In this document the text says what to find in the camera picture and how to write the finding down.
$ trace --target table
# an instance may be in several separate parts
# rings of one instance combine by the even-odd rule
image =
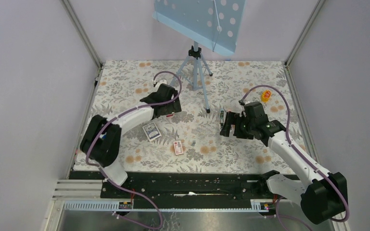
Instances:
[[[153,76],[163,70],[176,73],[182,61],[107,61],[90,112],[112,118],[132,108],[153,88]],[[153,120],[162,137],[149,142],[141,124],[123,135],[118,161],[126,171],[145,172],[201,172],[260,174],[277,170],[292,174],[289,166],[273,151],[257,140],[242,140],[219,135],[219,111],[240,112],[238,100],[253,86],[267,84],[278,88],[291,108],[290,134],[305,149],[298,116],[295,112],[282,62],[208,61],[213,72],[205,73],[211,113],[204,109],[202,90],[192,91],[183,82],[180,95],[182,112],[172,117]],[[184,68],[183,75],[192,76],[192,64]],[[169,74],[159,79],[172,80]],[[260,101],[266,89],[250,93],[247,100]],[[263,103],[270,120],[287,121],[286,106],[281,97],[272,91],[270,100]],[[184,154],[174,154],[173,142],[183,143]],[[97,170],[85,164],[85,154],[76,150],[73,170]]]

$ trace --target perforated panel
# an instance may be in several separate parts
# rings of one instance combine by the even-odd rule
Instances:
[[[153,17],[214,52],[235,52],[245,0],[155,0]]]

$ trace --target reflective floor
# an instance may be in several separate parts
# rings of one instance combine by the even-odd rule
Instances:
[[[299,206],[290,202],[280,203],[280,213],[304,220],[313,231],[333,231],[329,221],[319,225],[307,220]],[[131,212],[126,215],[142,223],[158,226],[156,212]],[[164,212],[162,231],[283,231],[276,218],[264,219],[258,213],[239,212]],[[283,219],[290,231],[307,231],[308,229],[295,221]],[[62,215],[59,231],[147,231],[131,222],[116,219],[110,212],[70,211]]]

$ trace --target white wall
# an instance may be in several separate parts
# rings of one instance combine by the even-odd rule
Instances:
[[[370,230],[370,0],[327,1],[291,72],[321,163],[348,180],[351,231]]]
[[[183,60],[193,42],[152,18],[153,0],[71,0],[100,58]],[[208,60],[286,60],[317,0],[246,0],[233,56]]]
[[[0,1],[0,231],[36,231],[96,67],[59,0]]]

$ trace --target tripod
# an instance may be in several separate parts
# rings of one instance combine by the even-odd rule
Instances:
[[[185,61],[182,63],[181,67],[178,69],[176,74],[179,76],[182,73],[182,69],[184,68],[186,63],[188,63],[190,57],[194,58],[194,70],[193,70],[194,80],[191,81],[185,76],[183,78],[193,85],[192,90],[203,89],[203,95],[205,96],[206,113],[210,113],[211,109],[209,108],[208,96],[206,95],[205,78],[203,77],[202,64],[200,63],[201,59],[203,61],[203,64],[205,64],[206,69],[208,70],[209,76],[213,76],[213,73],[209,69],[208,64],[206,64],[205,58],[203,58],[203,55],[201,52],[202,52],[202,48],[198,47],[198,43],[194,41],[194,45],[191,46],[191,49],[188,51],[188,56],[185,58]],[[198,70],[199,70],[200,81],[202,82],[202,87],[198,87]],[[173,86],[175,82],[176,82],[176,78],[173,78],[170,85]]]

